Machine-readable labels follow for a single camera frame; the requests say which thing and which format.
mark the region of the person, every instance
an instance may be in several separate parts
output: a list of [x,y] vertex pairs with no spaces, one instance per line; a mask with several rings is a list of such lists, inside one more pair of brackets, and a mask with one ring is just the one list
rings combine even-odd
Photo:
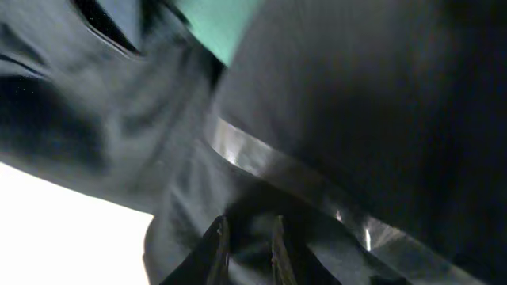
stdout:
[[0,3],[1,159],[154,213],[151,283],[507,280],[501,2],[267,1],[226,70],[64,3]]

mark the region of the shiny strip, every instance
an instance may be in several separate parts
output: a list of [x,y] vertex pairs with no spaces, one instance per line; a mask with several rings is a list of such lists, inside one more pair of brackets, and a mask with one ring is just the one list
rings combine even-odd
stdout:
[[413,237],[370,216],[313,169],[225,120],[217,119],[209,142],[232,165],[335,217],[370,254],[412,284],[483,284]]

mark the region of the green fabric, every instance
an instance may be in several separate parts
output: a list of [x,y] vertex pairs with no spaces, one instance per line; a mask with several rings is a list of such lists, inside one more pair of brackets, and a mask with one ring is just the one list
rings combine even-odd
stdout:
[[194,36],[228,65],[261,0],[177,0]]

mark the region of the wrinkled fabric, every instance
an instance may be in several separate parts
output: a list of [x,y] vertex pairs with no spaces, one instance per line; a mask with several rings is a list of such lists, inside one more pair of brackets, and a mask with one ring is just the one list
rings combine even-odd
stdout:
[[155,213],[144,257],[153,284],[222,215],[234,284],[273,281],[279,215],[340,283],[399,280],[335,218],[221,158],[207,140],[219,117],[474,276],[503,284],[502,8],[267,1],[214,89],[220,65],[169,9],[142,20],[150,24],[136,54],[90,32],[67,1],[3,1],[0,159]]

